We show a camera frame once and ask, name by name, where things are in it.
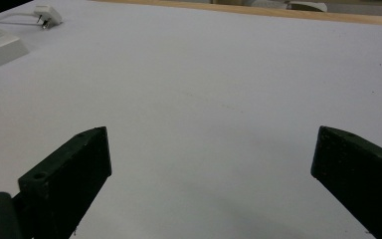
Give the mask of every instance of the screw hole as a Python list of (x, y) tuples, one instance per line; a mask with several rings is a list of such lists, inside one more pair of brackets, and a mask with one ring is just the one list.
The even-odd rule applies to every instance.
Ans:
[(36, 173), (33, 176), (33, 178), (36, 179), (36, 180), (40, 180), (40, 179), (44, 178), (46, 175), (47, 175), (46, 172), (39, 172), (39, 173)]

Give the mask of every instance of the wooden edge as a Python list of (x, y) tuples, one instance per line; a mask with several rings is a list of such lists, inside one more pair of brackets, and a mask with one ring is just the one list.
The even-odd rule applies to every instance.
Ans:
[(176, 1), (158, 1), (158, 0), (92, 0), (92, 1), (202, 9), (202, 10), (210, 10), (210, 11), (217, 11), (217, 12), (262, 15), (262, 16), (270, 16), (270, 17), (299, 18), (299, 19), (320, 20), (320, 21), (382, 25), (382, 16), (305, 12), (305, 11), (283, 10), (283, 9), (270, 9), (270, 8), (258, 8), (258, 7), (246, 7), (246, 6), (229, 6), (229, 5), (206, 4), (206, 3), (176, 2)]

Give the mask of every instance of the white cable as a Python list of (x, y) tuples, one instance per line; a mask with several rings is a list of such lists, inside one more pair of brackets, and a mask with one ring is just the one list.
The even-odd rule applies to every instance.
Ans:
[(0, 21), (1, 21), (1, 20), (4, 20), (5, 18), (12, 17), (12, 16), (30, 16), (30, 17), (37, 17), (37, 15), (34, 14), (34, 13), (8, 13), (8, 14), (5, 14), (5, 15), (0, 16)]

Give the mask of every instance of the white power adapter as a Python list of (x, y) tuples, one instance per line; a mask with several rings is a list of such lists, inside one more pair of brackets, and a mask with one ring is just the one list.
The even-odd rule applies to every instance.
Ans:
[(43, 29), (60, 25), (62, 23), (61, 15), (50, 5), (37, 5), (34, 9), (34, 14), (39, 16), (39, 20), (43, 20)]

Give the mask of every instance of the white table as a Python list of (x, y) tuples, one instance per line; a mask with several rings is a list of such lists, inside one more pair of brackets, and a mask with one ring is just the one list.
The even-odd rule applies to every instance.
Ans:
[(382, 146), (382, 26), (46, 3), (63, 25), (0, 25), (30, 50), (0, 67), (0, 191), (106, 125), (75, 238), (372, 238), (309, 170), (320, 125)]

